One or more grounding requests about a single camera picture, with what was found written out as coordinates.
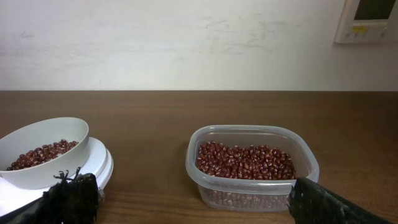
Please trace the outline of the white digital kitchen scale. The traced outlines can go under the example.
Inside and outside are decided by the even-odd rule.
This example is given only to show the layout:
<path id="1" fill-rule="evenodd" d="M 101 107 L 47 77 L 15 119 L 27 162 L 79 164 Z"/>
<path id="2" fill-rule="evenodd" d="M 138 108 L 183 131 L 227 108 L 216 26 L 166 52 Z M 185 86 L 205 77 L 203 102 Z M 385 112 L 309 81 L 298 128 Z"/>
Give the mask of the white digital kitchen scale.
<path id="1" fill-rule="evenodd" d="M 90 152 L 89 158 L 80 172 L 82 174 L 94 174 L 98 187 L 104 189 L 113 172 L 113 158 L 105 145 L 96 138 L 89 138 L 88 149 Z M 35 190 L 21 189 L 1 177 L 1 216 L 40 198 L 43 192 L 48 191 L 49 188 Z"/>

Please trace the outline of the beige wall control panel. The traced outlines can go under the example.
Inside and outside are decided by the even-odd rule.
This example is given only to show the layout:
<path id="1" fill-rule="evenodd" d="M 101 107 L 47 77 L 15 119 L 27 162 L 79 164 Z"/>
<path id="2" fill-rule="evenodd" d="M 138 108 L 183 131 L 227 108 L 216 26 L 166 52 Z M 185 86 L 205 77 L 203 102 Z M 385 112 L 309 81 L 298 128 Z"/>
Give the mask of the beige wall control panel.
<path id="1" fill-rule="evenodd" d="M 346 0 L 335 35 L 337 44 L 397 40 L 397 0 Z"/>

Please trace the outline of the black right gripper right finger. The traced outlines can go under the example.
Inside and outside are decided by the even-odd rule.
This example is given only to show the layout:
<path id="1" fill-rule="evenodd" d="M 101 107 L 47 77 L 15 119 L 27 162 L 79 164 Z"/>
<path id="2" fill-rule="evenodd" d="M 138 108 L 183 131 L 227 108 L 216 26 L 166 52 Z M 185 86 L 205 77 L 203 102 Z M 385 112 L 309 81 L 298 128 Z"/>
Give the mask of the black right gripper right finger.
<path id="1" fill-rule="evenodd" d="M 296 180 L 288 208 L 296 224 L 390 224 L 306 177 Z"/>

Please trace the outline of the clear plastic food container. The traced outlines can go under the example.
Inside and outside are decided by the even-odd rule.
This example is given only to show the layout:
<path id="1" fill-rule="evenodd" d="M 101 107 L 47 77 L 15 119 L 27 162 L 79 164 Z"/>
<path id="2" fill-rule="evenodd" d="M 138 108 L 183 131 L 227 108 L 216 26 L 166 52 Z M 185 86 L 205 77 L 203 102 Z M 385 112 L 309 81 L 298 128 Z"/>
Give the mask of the clear plastic food container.
<path id="1" fill-rule="evenodd" d="M 200 146 L 210 142 L 225 146 L 267 145 L 288 153 L 298 177 L 314 182 L 320 169 L 307 143 L 295 132 L 277 126 L 212 125 L 193 133 L 185 167 L 197 184 L 202 200 L 210 207 L 240 212 L 279 212 L 287 209 L 294 180 L 243 180 L 210 176 L 197 167 Z"/>

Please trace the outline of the red beans in bowl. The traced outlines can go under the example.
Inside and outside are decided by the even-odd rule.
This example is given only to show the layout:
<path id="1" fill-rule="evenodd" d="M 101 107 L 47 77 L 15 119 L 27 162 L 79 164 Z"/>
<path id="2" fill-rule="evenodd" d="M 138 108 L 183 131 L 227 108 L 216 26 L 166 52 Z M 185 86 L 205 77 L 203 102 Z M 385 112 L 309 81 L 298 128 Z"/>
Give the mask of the red beans in bowl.
<path id="1" fill-rule="evenodd" d="M 78 141 L 67 141 L 61 139 L 59 142 L 44 144 L 19 157 L 6 168 L 6 171 L 21 170 L 44 164 L 56 159 L 77 146 Z"/>

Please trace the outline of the white plastic bowl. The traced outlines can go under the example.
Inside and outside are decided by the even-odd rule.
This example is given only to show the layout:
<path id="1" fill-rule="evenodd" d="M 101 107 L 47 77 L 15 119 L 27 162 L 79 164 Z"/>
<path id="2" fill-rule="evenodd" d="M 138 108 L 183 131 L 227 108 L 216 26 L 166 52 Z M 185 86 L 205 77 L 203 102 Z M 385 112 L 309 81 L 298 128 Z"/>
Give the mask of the white plastic bowl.
<path id="1" fill-rule="evenodd" d="M 22 189 L 42 189 L 57 183 L 60 171 L 76 172 L 89 158 L 87 148 L 89 126 L 79 118 L 63 117 L 39 121 L 20 128 L 1 139 L 1 177 Z M 21 154 L 56 140 L 76 141 L 66 153 L 37 166 L 22 170 L 7 170 Z"/>

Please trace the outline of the red adzuki beans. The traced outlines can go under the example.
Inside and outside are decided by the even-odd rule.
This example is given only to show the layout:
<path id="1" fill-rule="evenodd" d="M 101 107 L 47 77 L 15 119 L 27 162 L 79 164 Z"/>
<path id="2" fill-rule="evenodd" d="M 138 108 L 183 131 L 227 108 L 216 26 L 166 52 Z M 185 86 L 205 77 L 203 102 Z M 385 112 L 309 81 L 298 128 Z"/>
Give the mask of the red adzuki beans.
<path id="1" fill-rule="evenodd" d="M 268 145 L 229 147 L 209 141 L 199 147 L 196 167 L 203 173 L 229 179 L 293 180 L 290 154 Z"/>

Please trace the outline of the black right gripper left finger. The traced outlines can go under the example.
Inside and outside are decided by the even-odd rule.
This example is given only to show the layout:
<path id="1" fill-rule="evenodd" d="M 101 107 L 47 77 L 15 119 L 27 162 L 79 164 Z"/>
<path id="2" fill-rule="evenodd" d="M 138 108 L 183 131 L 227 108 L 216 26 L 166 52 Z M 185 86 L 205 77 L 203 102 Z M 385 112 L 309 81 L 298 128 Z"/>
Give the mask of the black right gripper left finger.
<path id="1" fill-rule="evenodd" d="M 93 224 L 97 220 L 100 190 L 92 173 L 70 178 L 60 171 L 54 186 L 27 205 L 1 217 L 1 224 Z"/>

